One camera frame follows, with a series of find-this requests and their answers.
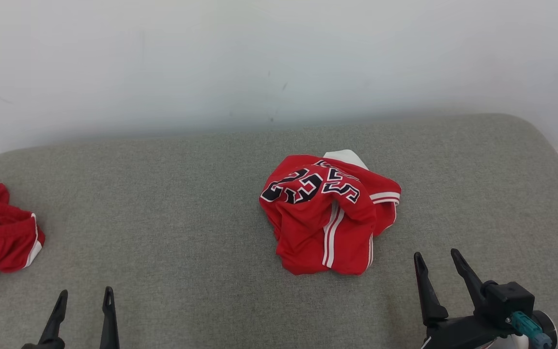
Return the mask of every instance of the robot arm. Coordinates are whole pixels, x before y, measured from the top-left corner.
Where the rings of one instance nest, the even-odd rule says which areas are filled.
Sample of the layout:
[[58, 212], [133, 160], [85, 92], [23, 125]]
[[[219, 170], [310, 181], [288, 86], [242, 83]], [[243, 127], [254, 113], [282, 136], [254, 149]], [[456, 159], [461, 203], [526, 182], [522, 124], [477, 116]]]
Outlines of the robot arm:
[[[53, 312], [51, 312], [38, 344], [25, 344], [21, 349], [64, 349], [64, 341], [60, 338], [60, 324], [64, 321], [66, 315], [67, 302], [68, 291], [64, 290], [57, 298]], [[100, 349], [120, 349], [118, 325], [115, 318], [115, 299], [111, 287], [105, 289], [102, 312], [105, 314], [105, 320], [102, 324]]]
[[[518, 283], [482, 283], [455, 248], [451, 257], [475, 307], [473, 315], [448, 318], [440, 305], [428, 268], [419, 252], [414, 255], [421, 316], [427, 327], [421, 349], [555, 349], [557, 334], [550, 318], [533, 311], [535, 297]], [[523, 335], [527, 342], [518, 339]]]

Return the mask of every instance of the gray upholstered table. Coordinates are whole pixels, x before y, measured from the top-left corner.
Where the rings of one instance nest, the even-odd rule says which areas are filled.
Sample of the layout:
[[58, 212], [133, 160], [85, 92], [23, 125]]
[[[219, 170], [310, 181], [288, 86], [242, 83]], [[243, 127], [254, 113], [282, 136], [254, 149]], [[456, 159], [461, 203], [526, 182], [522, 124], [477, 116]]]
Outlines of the gray upholstered table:
[[[397, 221], [363, 276], [293, 276], [257, 197], [286, 155], [345, 148], [403, 187]], [[0, 274], [0, 349], [37, 341], [64, 288], [66, 347], [97, 348], [107, 285], [123, 349], [414, 349], [415, 251], [450, 315], [472, 309], [451, 247], [558, 325], [558, 157], [514, 117], [48, 146], [0, 155], [0, 182], [46, 234]]]

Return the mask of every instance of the gray cushion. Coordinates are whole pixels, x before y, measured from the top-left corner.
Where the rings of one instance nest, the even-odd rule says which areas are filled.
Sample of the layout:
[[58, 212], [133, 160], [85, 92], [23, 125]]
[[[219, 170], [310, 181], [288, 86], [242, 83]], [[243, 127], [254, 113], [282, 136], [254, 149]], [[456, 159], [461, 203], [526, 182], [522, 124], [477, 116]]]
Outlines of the gray cushion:
[[[403, 187], [397, 221], [363, 276], [294, 276], [257, 198], [286, 155], [346, 148]], [[64, 288], [66, 347], [97, 348], [107, 285], [123, 349], [414, 349], [415, 251], [450, 315], [472, 311], [452, 247], [558, 326], [558, 157], [515, 117], [48, 146], [0, 155], [0, 182], [46, 234], [0, 274], [0, 349], [36, 342]]]

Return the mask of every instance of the basketball jersey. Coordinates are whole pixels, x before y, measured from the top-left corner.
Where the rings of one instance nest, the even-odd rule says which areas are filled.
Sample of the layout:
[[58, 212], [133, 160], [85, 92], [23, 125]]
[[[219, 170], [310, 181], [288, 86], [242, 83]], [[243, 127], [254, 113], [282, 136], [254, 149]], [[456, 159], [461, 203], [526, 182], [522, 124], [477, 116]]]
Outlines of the basketball jersey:
[[293, 274], [362, 274], [373, 261], [373, 238], [395, 221], [400, 194], [396, 182], [342, 150], [322, 158], [286, 157], [259, 201], [284, 268]]

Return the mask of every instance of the printed number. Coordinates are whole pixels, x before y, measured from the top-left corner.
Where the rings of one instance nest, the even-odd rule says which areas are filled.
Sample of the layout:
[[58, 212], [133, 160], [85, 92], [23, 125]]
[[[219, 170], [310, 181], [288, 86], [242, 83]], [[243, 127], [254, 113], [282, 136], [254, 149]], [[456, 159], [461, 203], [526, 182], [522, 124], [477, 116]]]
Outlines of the printed number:
[[324, 183], [322, 192], [337, 192], [339, 195], [343, 195], [346, 199], [350, 200], [353, 204], [357, 203], [358, 197], [361, 194], [357, 188], [344, 183], [341, 185], [341, 180], [343, 176], [348, 176], [342, 172], [339, 172], [337, 168], [330, 168], [328, 170], [327, 182]]
[[[272, 203], [273, 201], [279, 199], [279, 197], [281, 197], [281, 193], [285, 190], [287, 196], [286, 203], [299, 204], [312, 200], [320, 189], [323, 179], [317, 173], [307, 176], [309, 172], [309, 170], [303, 168], [302, 170], [291, 173], [290, 176], [285, 177], [281, 181], [270, 183], [268, 188], [262, 192], [261, 198]], [[296, 180], [303, 185], [298, 190], [291, 190], [290, 188], [283, 188], [281, 186], [283, 183], [293, 182]]]
[[[340, 170], [334, 168], [328, 162], [323, 160], [315, 163], [314, 165], [328, 168], [326, 183], [324, 183], [322, 177], [320, 177], [320, 175], [317, 173], [313, 173], [308, 176], [307, 174], [310, 171], [306, 168], [303, 168], [296, 172], [292, 172], [290, 176], [285, 177], [281, 181], [270, 183], [270, 185], [268, 185], [268, 188], [266, 188], [266, 190], [262, 192], [261, 198], [268, 201], [269, 203], [272, 203], [273, 201], [279, 199], [279, 197], [281, 197], [281, 194], [285, 192], [286, 203], [305, 203], [306, 201], [312, 200], [322, 186], [323, 193], [336, 192], [339, 193], [339, 195], [345, 196], [352, 203], [357, 203], [358, 197], [360, 195], [359, 190], [354, 186], [349, 185], [348, 183], [341, 183], [344, 177], [348, 177], [358, 181], [356, 177], [352, 177], [341, 172]], [[289, 183], [293, 181], [299, 181], [302, 186], [298, 190], [292, 190], [290, 188], [284, 188], [281, 186], [283, 183]]]

